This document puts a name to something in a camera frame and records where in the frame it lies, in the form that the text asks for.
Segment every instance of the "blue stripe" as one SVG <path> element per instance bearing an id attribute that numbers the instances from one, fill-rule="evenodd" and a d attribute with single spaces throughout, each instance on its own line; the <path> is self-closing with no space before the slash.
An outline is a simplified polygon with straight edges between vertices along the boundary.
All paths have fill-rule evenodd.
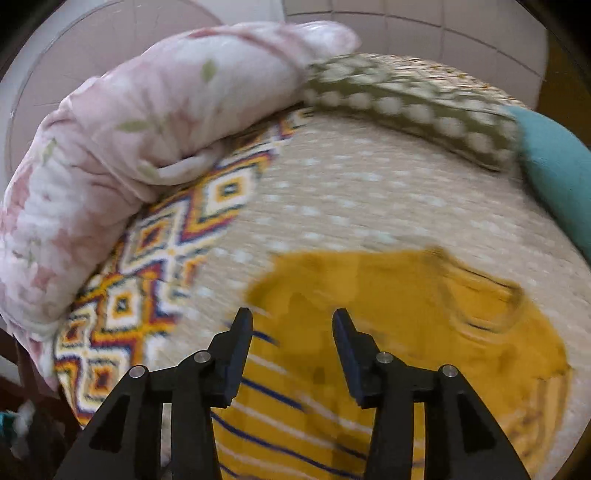
<path id="1" fill-rule="evenodd" d="M 328 466 L 328 465 L 323 465 L 322 463 L 318 463 L 315 460 L 312 460 L 311 458 L 305 457 L 297 452 L 294 452 L 293 450 L 289 450 L 289 449 L 279 446 L 279 445 L 274 445 L 272 443 L 267 442 L 266 440 L 260 439 L 258 437 L 253 436 L 253 435 L 250 435 L 246 432 L 238 430 L 237 428 L 233 427 L 229 423 L 223 421 L 214 412 L 212 412 L 212 419 L 214 419 L 216 422 L 218 422 L 220 424 L 220 426 L 222 426 L 224 429 L 226 429 L 230 433 L 233 433 L 234 435 L 236 435 L 237 437 L 239 437 L 243 440 L 248 440 L 249 442 L 256 443 L 257 445 L 260 445 L 261 447 L 267 448 L 269 450 L 273 450 L 274 452 L 285 453 L 286 455 L 289 455 L 293 458 L 297 458 L 298 460 L 308 463 L 309 465 L 313 465 L 321 470 L 324 470 L 325 472 L 332 473 L 333 475 L 342 476 L 344 478 L 351 478 L 353 480 L 360 480 L 360 477 L 358 477 L 357 475 L 354 475 L 349 472 L 345 472 L 344 470 L 339 470 L 337 468 L 332 468 L 331 466 Z"/>
<path id="2" fill-rule="evenodd" d="M 359 459 L 361 459 L 361 460 L 363 460 L 363 461 L 365 461 L 365 462 L 366 462 L 366 461 L 367 461 L 367 459 L 368 459 L 368 456 L 367 456 L 367 455 L 365 455 L 364 453 L 358 452 L 357 450 L 352 450 L 352 449 L 350 449 L 350 448 L 347 448 L 346 446 L 344 446 L 344 445 L 341 445 L 340 443 L 337 443 L 337 444 L 336 444 L 336 447 L 337 447 L 339 450 L 341 450 L 342 452 L 348 453 L 349 455 L 352 455 L 352 456 L 354 456 L 354 457 L 357 457 L 357 458 L 359 458 Z"/>
<path id="3" fill-rule="evenodd" d="M 245 377 L 242 377 L 242 383 L 247 387 L 251 387 L 271 398 L 274 398 L 275 400 L 280 401 L 281 403 L 284 403 L 285 405 L 289 405 L 290 407 L 295 408 L 296 410 L 304 411 L 304 406 L 300 402 L 293 400 L 293 398 L 286 397 L 285 395 L 280 394 L 279 392 L 271 390 L 270 388 L 267 388 L 259 383 L 253 382 L 252 380 L 249 380 Z"/>
<path id="4" fill-rule="evenodd" d="M 223 470 L 224 472 L 226 472 L 228 475 L 236 478 L 238 475 L 234 472 L 232 472 L 226 465 L 224 465 L 223 463 L 220 463 L 220 469 Z"/>
<path id="5" fill-rule="evenodd" d="M 255 330 L 254 332 L 252 332 L 252 336 L 260 338 L 261 340 L 264 340 L 268 343 L 272 343 L 273 345 L 279 345 L 279 342 L 275 340 L 272 336 L 267 335 L 266 333 L 261 332 L 260 330 Z"/>
<path id="6" fill-rule="evenodd" d="M 271 390 L 270 388 L 265 387 L 264 385 L 253 382 L 252 380 L 249 380 L 244 377 L 242 377 L 242 383 L 244 385 L 246 385 L 247 387 L 251 387 L 254 390 L 257 390 L 257 391 L 259 391 L 271 398 L 274 398 L 275 400 L 280 401 L 281 403 L 284 403 L 285 405 L 295 408 L 296 410 L 304 411 L 304 406 L 300 402 L 298 402 L 297 400 L 293 400 L 290 397 L 286 397 L 285 395 L 283 395 L 279 392 L 276 392 L 275 390 Z M 361 460 L 368 459 L 367 455 L 365 455 L 364 453 L 358 452 L 357 450 L 352 450 L 350 448 L 347 448 L 344 445 L 336 444 L 336 447 L 339 450 L 341 450 L 342 452 L 348 453 L 349 455 L 357 457 Z"/>
<path id="7" fill-rule="evenodd" d="M 230 328 L 232 326 L 232 322 L 224 322 L 226 327 Z M 279 345 L 279 342 L 275 340 L 271 335 L 267 335 L 265 332 L 260 330 L 253 330 L 252 336 L 256 338 L 260 338 L 261 340 L 266 341 L 267 343 L 271 343 L 273 345 Z"/>

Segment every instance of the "wall tile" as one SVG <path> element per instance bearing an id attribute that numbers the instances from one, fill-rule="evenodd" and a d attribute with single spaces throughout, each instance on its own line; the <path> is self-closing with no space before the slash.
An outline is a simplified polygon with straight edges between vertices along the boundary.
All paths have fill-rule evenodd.
<path id="1" fill-rule="evenodd" d="M 537 107 L 542 77 L 502 53 L 497 53 L 496 70 L 495 86 L 521 100 L 528 107 Z"/>
<path id="2" fill-rule="evenodd" d="M 441 56 L 441 28 L 413 20 L 388 18 L 388 53 L 429 60 Z"/>
<path id="3" fill-rule="evenodd" d="M 285 14 L 309 14 L 315 12 L 330 12 L 330 0 L 283 0 Z"/>
<path id="4" fill-rule="evenodd" d="M 492 83 L 496 74 L 496 50 L 463 35 L 446 31 L 442 63 Z"/>
<path id="5" fill-rule="evenodd" d="M 286 22 L 289 23 L 308 23 L 308 22 L 315 22 L 317 20 L 330 20 L 332 19 L 332 14 L 297 14 L 297 15 L 288 15 L 285 18 Z"/>
<path id="6" fill-rule="evenodd" d="M 333 20 L 353 28 L 361 38 L 359 51 L 367 53 L 387 53 L 388 37 L 386 21 L 380 15 L 333 14 Z"/>
<path id="7" fill-rule="evenodd" d="M 545 26 L 515 0 L 498 2 L 497 49 L 543 76 L 548 62 Z"/>
<path id="8" fill-rule="evenodd" d="M 386 0 L 386 13 L 396 17 L 441 25 L 443 0 Z"/>
<path id="9" fill-rule="evenodd" d="M 333 0 L 335 12 L 383 14 L 384 0 Z"/>
<path id="10" fill-rule="evenodd" d="M 443 0 L 443 5 L 446 28 L 495 45 L 498 0 Z"/>

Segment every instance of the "bed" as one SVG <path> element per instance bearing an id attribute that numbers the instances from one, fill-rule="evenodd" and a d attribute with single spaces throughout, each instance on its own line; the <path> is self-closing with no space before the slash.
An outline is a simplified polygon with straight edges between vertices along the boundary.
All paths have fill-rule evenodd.
<path id="1" fill-rule="evenodd" d="M 451 67 L 378 58 L 519 105 Z M 54 348 L 79 421 L 89 421 L 134 364 L 165 368 L 207 346 L 270 255 L 439 244 L 520 283 L 567 346 L 571 394 L 536 476 L 552 478 L 591 417 L 591 274 L 519 176 L 489 173 L 413 135 L 306 108 L 280 112 L 233 141 L 233 154 L 212 172 L 134 217 L 80 292 Z"/>

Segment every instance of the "beige bedsheet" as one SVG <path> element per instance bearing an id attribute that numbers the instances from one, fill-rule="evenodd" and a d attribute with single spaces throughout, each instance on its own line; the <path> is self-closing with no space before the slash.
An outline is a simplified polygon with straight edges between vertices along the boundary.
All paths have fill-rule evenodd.
<path id="1" fill-rule="evenodd" d="M 224 330 L 273 252 L 425 244 L 519 282 L 564 339 L 574 368 L 571 394 L 535 477 L 550 480 L 591 416 L 589 268 L 520 180 L 367 122 L 317 115 L 295 136 L 203 267 L 157 366 L 176 365 Z"/>

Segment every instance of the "pillow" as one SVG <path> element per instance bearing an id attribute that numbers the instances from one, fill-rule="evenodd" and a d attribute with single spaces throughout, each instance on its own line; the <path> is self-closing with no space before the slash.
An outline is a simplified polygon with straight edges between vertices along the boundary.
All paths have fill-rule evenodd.
<path id="1" fill-rule="evenodd" d="M 517 106 L 505 110 L 521 127 L 520 158 L 532 188 L 591 262 L 591 151 L 540 113 Z"/>
<path id="2" fill-rule="evenodd" d="M 447 88 L 360 54 L 309 67 L 307 103 L 371 117 L 494 171 L 511 170 L 518 128 L 502 104 L 476 90 Z"/>

